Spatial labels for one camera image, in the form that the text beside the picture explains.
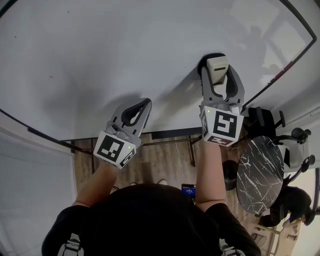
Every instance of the phone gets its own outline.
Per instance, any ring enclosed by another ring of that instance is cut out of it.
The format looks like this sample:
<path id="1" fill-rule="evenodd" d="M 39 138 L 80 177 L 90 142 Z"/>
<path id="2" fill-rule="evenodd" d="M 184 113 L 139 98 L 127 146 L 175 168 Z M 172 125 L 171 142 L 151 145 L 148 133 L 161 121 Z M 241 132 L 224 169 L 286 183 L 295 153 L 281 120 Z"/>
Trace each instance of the phone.
<path id="1" fill-rule="evenodd" d="M 194 184 L 181 184 L 182 193 L 191 198 L 193 203 L 196 202 L 196 185 Z"/>

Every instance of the wire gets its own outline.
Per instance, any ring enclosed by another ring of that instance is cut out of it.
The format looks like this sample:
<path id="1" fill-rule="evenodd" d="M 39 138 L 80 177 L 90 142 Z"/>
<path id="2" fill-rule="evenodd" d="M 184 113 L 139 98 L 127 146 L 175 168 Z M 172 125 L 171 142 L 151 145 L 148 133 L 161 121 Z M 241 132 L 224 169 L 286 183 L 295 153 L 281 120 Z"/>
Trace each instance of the wire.
<path id="1" fill-rule="evenodd" d="M 182 168 L 182 164 L 181 164 L 181 161 L 180 161 L 180 153 L 179 153 L 179 150 L 178 150 L 178 147 L 177 147 L 177 143 L 174 143 L 174 144 L 175 144 L 176 151 L 178 152 L 178 161 L 179 161 L 179 164 L 180 164 L 180 167 L 181 167 L 181 173 L 182 173 L 182 177 L 183 177 L 183 183 L 186 183 L 185 175 L 184 175 L 184 169 Z"/>

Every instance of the round table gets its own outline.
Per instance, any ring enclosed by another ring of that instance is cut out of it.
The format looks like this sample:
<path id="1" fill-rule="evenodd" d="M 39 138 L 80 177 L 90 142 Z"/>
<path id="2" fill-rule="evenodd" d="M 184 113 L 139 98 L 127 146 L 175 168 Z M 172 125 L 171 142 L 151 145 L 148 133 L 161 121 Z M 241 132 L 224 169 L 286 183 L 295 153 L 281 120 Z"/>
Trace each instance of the round table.
<path id="1" fill-rule="evenodd" d="M 280 149 L 269 137 L 251 140 L 242 153 L 236 177 L 236 193 L 241 206 L 261 214 L 272 206 L 283 184 L 284 161 Z"/>

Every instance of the floor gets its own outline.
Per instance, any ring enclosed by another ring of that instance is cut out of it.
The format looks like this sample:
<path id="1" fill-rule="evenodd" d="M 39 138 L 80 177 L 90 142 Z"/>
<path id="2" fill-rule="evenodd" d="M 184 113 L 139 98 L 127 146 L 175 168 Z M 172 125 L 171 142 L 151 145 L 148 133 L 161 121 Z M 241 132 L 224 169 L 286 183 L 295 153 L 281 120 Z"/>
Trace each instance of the floor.
<path id="1" fill-rule="evenodd" d="M 167 139 L 152 140 L 151 134 L 142 134 L 141 139 L 144 144 L 154 142 L 166 142 L 172 140 L 186 139 L 187 137 L 174 137 Z M 75 140 L 74 144 L 83 149 L 93 149 L 96 139 Z M 246 140 L 239 142 L 236 146 L 221 147 L 222 162 L 226 160 L 239 161 L 242 151 L 246 145 Z M 197 163 L 200 159 L 200 144 L 193 145 L 195 167 L 191 165 L 191 155 L 189 142 L 165 143 L 158 145 L 142 146 L 133 159 L 122 169 L 115 186 L 125 188 L 131 183 L 157 183 L 161 179 L 167 180 L 170 186 L 181 189 L 181 184 L 196 184 Z M 75 179 L 77 190 L 79 191 L 87 180 L 93 175 L 99 166 L 99 160 L 95 156 L 81 152 L 75 152 L 74 156 Z M 258 219 L 241 207 L 237 198 L 236 189 L 227 191 L 227 204 L 233 215 L 247 229 L 249 234 L 257 233 L 266 236 L 266 242 L 261 247 L 264 255 L 273 242 L 271 233 L 256 230 L 252 223 L 257 223 Z"/>

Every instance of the white sneaker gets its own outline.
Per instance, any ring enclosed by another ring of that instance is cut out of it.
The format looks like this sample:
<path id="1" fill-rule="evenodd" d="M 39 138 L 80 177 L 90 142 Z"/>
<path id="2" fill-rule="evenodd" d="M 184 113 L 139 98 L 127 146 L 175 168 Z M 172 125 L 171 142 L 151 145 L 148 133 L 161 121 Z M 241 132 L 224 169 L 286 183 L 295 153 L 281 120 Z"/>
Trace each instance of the white sneaker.
<path id="1" fill-rule="evenodd" d="M 160 181 L 158 182 L 158 184 L 168 185 L 168 182 L 163 178 L 162 180 L 160 180 Z"/>

